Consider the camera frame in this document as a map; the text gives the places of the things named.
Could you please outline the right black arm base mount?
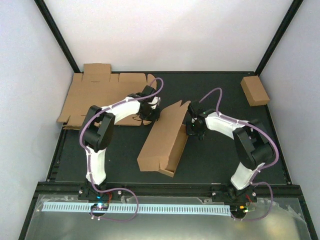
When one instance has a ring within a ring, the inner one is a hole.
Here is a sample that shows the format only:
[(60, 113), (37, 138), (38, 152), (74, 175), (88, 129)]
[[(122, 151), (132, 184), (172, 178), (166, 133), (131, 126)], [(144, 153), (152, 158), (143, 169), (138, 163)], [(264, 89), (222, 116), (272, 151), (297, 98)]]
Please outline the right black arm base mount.
[(226, 203), (246, 203), (249, 201), (249, 196), (253, 202), (256, 202), (253, 186), (247, 186), (242, 190), (237, 190), (230, 184), (214, 184), (211, 186), (211, 197), (214, 202)]

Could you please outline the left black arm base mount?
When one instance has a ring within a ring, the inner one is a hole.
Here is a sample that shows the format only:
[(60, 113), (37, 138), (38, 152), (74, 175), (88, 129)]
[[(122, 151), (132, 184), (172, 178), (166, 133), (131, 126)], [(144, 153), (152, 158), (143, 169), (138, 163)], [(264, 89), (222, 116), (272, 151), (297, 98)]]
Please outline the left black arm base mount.
[(79, 188), (77, 199), (81, 201), (88, 201), (89, 203), (106, 203), (110, 201), (119, 201), (122, 196), (122, 190), (102, 193), (96, 191), (90, 182), (85, 182)]

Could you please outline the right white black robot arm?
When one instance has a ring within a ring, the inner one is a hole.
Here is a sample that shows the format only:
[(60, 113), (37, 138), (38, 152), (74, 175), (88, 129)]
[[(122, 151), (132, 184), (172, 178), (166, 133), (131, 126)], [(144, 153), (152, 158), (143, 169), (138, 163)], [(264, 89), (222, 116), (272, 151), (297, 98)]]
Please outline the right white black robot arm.
[(276, 156), (274, 142), (264, 132), (263, 124), (258, 120), (247, 121), (235, 119), (215, 109), (203, 110), (196, 101), (187, 107), (191, 120), (186, 123), (186, 134), (203, 140), (206, 131), (218, 132), (234, 141), (238, 155), (238, 167), (230, 179), (228, 198), (240, 201), (255, 175), (265, 164)]

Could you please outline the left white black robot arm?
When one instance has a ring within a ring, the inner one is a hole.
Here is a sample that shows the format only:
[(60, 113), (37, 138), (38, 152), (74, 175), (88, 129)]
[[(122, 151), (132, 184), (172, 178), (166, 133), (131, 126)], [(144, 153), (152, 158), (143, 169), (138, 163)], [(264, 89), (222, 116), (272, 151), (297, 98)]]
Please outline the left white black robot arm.
[(114, 104), (99, 107), (92, 105), (84, 118), (79, 132), (79, 143), (86, 153), (86, 179), (92, 183), (89, 193), (97, 200), (103, 199), (108, 192), (106, 185), (105, 154), (111, 143), (115, 124), (136, 115), (149, 122), (160, 117), (160, 97), (150, 85), (142, 92), (131, 93), (123, 100)]

